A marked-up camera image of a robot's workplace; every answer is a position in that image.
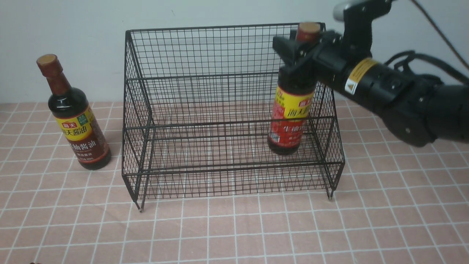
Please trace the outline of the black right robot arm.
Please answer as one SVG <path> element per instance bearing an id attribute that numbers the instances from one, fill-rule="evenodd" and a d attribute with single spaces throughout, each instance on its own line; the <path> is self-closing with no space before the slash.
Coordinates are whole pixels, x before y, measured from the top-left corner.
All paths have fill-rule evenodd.
<path id="1" fill-rule="evenodd" d="M 397 139 L 423 147 L 437 139 L 468 142 L 468 78 L 438 58 L 405 51 L 372 58 L 372 22 L 391 0 L 350 0 L 334 8 L 344 33 L 321 32 L 307 43 L 276 36 L 273 49 L 287 80 L 313 80 L 382 119 Z"/>

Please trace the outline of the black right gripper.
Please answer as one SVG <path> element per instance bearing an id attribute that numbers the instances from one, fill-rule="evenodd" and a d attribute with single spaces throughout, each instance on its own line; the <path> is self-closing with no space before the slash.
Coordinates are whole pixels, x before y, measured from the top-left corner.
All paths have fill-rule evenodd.
<path id="1" fill-rule="evenodd" d="M 315 42 L 273 37 L 272 47 L 283 60 L 280 77 L 296 84 L 318 81 L 336 92 L 344 92 L 346 73 L 369 56 L 369 38 L 329 30 Z"/>

